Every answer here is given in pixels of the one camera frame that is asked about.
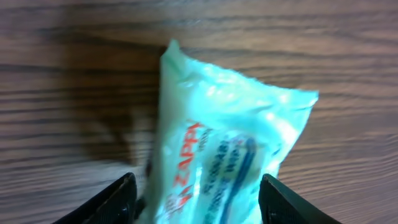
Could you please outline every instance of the wood surface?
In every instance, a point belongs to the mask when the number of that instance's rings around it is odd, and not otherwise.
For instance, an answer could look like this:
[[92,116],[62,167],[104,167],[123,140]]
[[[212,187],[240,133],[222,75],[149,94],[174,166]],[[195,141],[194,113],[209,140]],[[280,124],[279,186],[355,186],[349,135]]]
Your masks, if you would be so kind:
[[320,90],[280,179],[343,223],[398,223],[396,0],[1,0],[0,223],[144,181],[159,56]]

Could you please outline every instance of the turquoise packaging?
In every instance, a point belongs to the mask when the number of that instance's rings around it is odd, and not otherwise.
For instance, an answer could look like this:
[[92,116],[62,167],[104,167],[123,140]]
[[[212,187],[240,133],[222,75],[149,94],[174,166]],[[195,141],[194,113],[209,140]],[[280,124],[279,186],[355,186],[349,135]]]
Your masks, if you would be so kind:
[[277,176],[317,100],[192,59],[172,40],[138,223],[261,223],[261,177]]

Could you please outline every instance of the dark wood background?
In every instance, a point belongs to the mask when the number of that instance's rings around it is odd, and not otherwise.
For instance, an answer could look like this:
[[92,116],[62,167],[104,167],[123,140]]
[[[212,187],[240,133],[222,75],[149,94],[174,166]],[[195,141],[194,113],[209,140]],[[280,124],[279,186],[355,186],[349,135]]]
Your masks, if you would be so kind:
[[280,179],[343,223],[398,223],[396,0],[1,0],[0,223],[50,223],[142,165],[159,56],[320,90]]

